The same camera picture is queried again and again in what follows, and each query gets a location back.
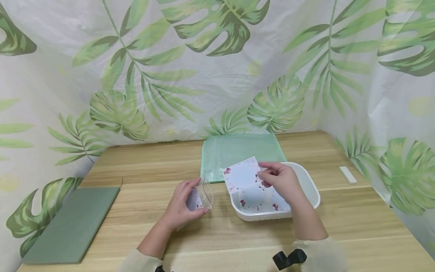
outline green mesh mat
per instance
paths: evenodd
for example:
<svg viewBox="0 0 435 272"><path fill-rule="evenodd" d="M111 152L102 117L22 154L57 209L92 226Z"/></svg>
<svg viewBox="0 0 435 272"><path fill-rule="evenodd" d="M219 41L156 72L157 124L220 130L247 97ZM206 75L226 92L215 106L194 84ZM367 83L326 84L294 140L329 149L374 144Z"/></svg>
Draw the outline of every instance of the green mesh mat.
<svg viewBox="0 0 435 272"><path fill-rule="evenodd" d="M274 134L210 136L201 152L201 177L223 182L226 167L255 156L257 161L287 161Z"/></svg>

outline white fabric backdrop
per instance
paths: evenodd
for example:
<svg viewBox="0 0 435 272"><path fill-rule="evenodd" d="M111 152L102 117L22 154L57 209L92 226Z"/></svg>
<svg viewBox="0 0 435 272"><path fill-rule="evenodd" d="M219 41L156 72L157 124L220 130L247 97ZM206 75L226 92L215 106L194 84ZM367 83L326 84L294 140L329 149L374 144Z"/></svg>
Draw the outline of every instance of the white fabric backdrop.
<svg viewBox="0 0 435 272"><path fill-rule="evenodd" d="M110 145L325 130L435 258L432 0L1 0L0 271Z"/></svg>

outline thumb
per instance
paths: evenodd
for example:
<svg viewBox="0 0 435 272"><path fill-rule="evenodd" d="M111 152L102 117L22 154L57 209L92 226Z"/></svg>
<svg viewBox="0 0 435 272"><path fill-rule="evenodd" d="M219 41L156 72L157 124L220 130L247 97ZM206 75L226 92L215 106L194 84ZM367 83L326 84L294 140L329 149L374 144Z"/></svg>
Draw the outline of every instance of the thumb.
<svg viewBox="0 0 435 272"><path fill-rule="evenodd" d="M195 220L195 219L201 218L206 213L208 213L208 209L207 208L201 208L201 209L198 209L198 210L191 211L189 213L189 217L190 217L190 220Z"/></svg>
<svg viewBox="0 0 435 272"><path fill-rule="evenodd" d="M277 176L271 175L266 171L258 171L257 174L262 180L264 180L265 182L269 183L272 186L275 185L279 180Z"/></svg>

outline sleeve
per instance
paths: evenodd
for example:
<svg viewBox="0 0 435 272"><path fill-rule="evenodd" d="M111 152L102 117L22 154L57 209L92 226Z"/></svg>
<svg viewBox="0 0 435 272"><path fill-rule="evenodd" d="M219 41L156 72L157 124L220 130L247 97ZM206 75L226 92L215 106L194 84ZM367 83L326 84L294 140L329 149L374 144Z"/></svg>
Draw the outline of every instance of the sleeve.
<svg viewBox="0 0 435 272"><path fill-rule="evenodd" d="M154 272L163 262L155 257L145 256L134 249L130 251L118 272Z"/></svg>
<svg viewBox="0 0 435 272"><path fill-rule="evenodd" d="M301 264L302 272L347 272L346 256L331 237L320 241L300 241L294 248L302 249L307 260Z"/></svg>

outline black clip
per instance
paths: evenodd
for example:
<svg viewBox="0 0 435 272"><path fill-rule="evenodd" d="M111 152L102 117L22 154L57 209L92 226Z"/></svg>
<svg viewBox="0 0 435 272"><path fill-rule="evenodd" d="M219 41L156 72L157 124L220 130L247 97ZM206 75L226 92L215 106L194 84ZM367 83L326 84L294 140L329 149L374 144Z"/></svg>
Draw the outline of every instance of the black clip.
<svg viewBox="0 0 435 272"><path fill-rule="evenodd" d="M155 272L164 272L163 266L161 265L161 266L157 267Z"/></svg>
<svg viewBox="0 0 435 272"><path fill-rule="evenodd" d="M279 271L291 266L295 263L304 263L307 260L307 255L302 249L295 249L288 256L280 251L272 257Z"/></svg>

